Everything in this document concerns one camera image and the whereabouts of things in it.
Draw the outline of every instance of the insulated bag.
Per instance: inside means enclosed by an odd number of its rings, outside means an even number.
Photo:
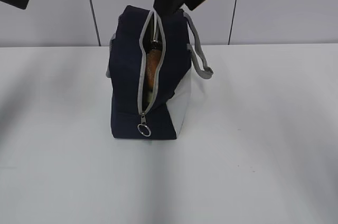
[[[188,27],[195,39],[190,45]],[[115,138],[176,139],[191,95],[191,65],[210,79],[200,39],[183,10],[161,19],[127,6],[110,41],[111,131]]]

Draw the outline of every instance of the open zipper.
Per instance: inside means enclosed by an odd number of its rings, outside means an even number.
[[[145,33],[147,31],[147,28],[149,26],[150,20],[154,16],[154,22],[157,22],[155,26],[158,26],[159,32],[162,37],[162,54],[161,54],[161,59],[159,61],[159,64],[157,65],[156,71],[155,71],[155,79],[154,79],[154,86],[153,86],[153,93],[151,96],[151,101],[149,102],[149,105],[147,106],[146,109],[143,108],[143,87],[144,87],[144,80],[146,76],[146,51],[143,47],[143,39],[145,36]],[[140,70],[140,75],[139,75],[139,82],[138,82],[138,94],[137,94],[137,108],[138,108],[138,113],[141,118],[141,123],[137,125],[138,131],[145,137],[150,137],[152,134],[151,129],[147,125],[146,121],[146,115],[148,112],[151,110],[151,108],[154,106],[157,93],[158,93],[158,77],[159,77],[159,71],[163,65],[163,60],[165,56],[165,51],[166,51],[166,43],[165,43],[165,35],[164,35],[164,30],[163,30],[163,25],[161,18],[157,15],[156,11],[150,11],[148,14],[148,17],[146,19],[146,22],[143,26],[140,39],[139,39],[139,45],[142,51],[142,62],[141,62],[141,70]]]

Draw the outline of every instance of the navy blue bag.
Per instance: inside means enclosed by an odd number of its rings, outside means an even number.
[[[155,72],[154,88],[144,104],[146,56],[153,25],[159,29],[162,53]],[[195,50],[187,26],[195,36]],[[210,79],[199,37],[191,18],[183,11],[163,20],[155,11],[127,6],[119,17],[110,41],[107,76],[111,78],[111,131],[115,138],[176,139],[181,131],[191,94],[191,61],[197,73]]]

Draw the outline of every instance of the white panel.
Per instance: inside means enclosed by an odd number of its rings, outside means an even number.
[[[0,46],[98,45],[89,0],[30,0],[26,10],[0,2]]]
[[[338,42],[336,0],[238,0],[232,44]]]
[[[185,74],[175,89],[175,95],[167,102],[167,108],[177,137],[181,132],[186,109],[191,97],[191,69]]]
[[[154,0],[93,0],[101,42],[108,45],[118,16],[127,5],[151,9]],[[204,44],[228,43],[234,0],[207,0],[194,12],[194,23]]]
[[[0,49],[0,223],[337,224],[338,44],[203,49],[151,142],[111,135],[108,47]]]

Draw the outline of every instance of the white table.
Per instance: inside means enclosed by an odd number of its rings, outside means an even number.
[[[110,133],[108,48],[1,48],[0,223],[337,224],[338,45],[204,51],[146,142]]]

